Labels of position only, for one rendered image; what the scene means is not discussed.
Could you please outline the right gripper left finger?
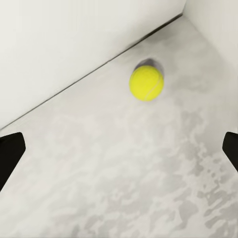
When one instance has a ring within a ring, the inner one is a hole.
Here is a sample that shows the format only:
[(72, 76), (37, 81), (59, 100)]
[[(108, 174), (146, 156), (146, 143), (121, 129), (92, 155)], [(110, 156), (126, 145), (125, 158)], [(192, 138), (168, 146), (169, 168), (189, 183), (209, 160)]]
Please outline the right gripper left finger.
[(0, 191), (26, 151), (22, 132), (0, 137)]

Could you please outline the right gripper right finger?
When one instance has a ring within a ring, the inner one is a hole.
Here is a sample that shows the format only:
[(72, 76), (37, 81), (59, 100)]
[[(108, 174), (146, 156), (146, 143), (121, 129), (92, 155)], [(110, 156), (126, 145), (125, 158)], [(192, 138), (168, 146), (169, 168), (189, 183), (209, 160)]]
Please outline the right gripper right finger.
[(223, 141), (222, 149), (238, 171), (238, 134), (227, 132)]

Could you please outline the tennis ball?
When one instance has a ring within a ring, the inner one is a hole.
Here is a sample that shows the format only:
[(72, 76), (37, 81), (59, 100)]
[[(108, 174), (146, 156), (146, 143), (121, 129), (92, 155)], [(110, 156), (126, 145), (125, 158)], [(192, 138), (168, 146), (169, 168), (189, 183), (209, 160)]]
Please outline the tennis ball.
[(152, 101), (157, 98), (164, 87), (161, 72), (150, 65), (137, 68), (130, 76), (129, 89), (141, 101)]

